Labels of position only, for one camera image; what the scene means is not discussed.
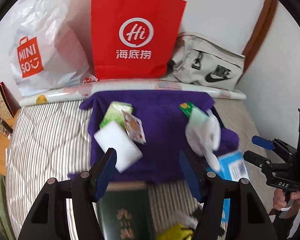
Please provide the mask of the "person's right hand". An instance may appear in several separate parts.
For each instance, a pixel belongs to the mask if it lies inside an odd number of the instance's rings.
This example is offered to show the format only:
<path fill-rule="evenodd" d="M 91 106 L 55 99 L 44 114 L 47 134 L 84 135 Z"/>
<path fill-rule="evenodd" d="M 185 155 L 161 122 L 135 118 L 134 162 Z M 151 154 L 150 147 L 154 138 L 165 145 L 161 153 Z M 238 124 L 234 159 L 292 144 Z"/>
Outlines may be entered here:
<path fill-rule="evenodd" d="M 293 200 L 292 208 L 300 209 L 300 191 L 291 192 L 290 199 Z M 273 197 L 273 208 L 276 210 L 281 210 L 287 206 L 285 194 L 282 189 L 276 189 L 274 191 Z"/>

